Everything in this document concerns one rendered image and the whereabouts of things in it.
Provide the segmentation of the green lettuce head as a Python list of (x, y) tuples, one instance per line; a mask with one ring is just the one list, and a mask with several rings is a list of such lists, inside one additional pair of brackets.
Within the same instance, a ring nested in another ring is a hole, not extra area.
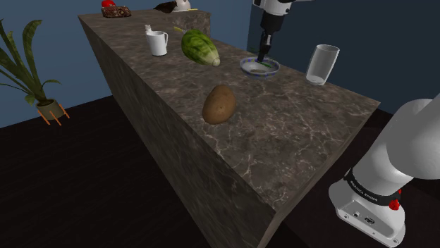
[(181, 50), (191, 61), (201, 65), (220, 65), (218, 50), (211, 39), (199, 30), (185, 32), (181, 40)]

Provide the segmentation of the potted green plant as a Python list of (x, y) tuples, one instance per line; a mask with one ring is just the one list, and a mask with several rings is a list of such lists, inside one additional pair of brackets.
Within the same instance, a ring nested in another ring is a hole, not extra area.
[(0, 38), (8, 49), (4, 51), (0, 48), (0, 74), (14, 83), (12, 88), (25, 93), (25, 101), (36, 107), (38, 114), (47, 125), (50, 125), (52, 121), (60, 125), (60, 117), (69, 117), (69, 115), (57, 100), (48, 98), (44, 91), (46, 84), (59, 84), (60, 82), (55, 79), (40, 81), (32, 51), (33, 37), (41, 23), (41, 20), (32, 20), (24, 27), (22, 42), (25, 57), (22, 58), (18, 52), (13, 33), (4, 30), (3, 20), (0, 19)]

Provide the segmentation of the dark brown bird figure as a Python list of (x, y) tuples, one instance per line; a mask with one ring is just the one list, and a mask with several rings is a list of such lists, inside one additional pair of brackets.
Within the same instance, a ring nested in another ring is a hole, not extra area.
[(177, 7), (177, 2), (169, 1), (158, 4), (156, 7), (154, 7), (154, 10), (161, 11), (163, 13), (171, 13), (175, 9), (175, 7)]

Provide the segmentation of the clear drinking glass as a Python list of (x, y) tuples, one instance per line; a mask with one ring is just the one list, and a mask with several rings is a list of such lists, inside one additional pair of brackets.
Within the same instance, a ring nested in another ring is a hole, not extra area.
[(318, 44), (307, 68), (305, 79), (313, 85), (324, 85), (332, 72), (340, 49), (329, 44)]

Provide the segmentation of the white mug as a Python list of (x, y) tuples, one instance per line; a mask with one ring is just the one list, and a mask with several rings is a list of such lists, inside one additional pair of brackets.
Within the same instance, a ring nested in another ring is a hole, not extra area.
[(163, 31), (146, 32), (147, 42), (153, 56), (167, 55), (168, 34)]

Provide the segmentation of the brown bread loaf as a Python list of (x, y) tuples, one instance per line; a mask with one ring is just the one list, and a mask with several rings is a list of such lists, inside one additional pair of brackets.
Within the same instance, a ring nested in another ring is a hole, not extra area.
[(126, 6), (108, 6), (101, 8), (105, 18), (126, 18), (131, 17), (131, 10)]

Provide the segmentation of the brown potato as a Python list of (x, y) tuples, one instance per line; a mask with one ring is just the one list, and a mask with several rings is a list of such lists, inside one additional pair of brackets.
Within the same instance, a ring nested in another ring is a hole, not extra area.
[(234, 113), (236, 97), (226, 85), (217, 85), (208, 94), (202, 109), (206, 123), (216, 125), (226, 122)]

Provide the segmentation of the blue patterned white bowl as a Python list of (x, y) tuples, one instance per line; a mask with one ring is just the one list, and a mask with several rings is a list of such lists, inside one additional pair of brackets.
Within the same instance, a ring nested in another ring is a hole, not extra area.
[(267, 80), (274, 77), (281, 67), (277, 61), (267, 57), (265, 57), (262, 62), (270, 64), (272, 68), (263, 66), (256, 61), (258, 61), (257, 57), (247, 57), (240, 61), (240, 69), (249, 78)]

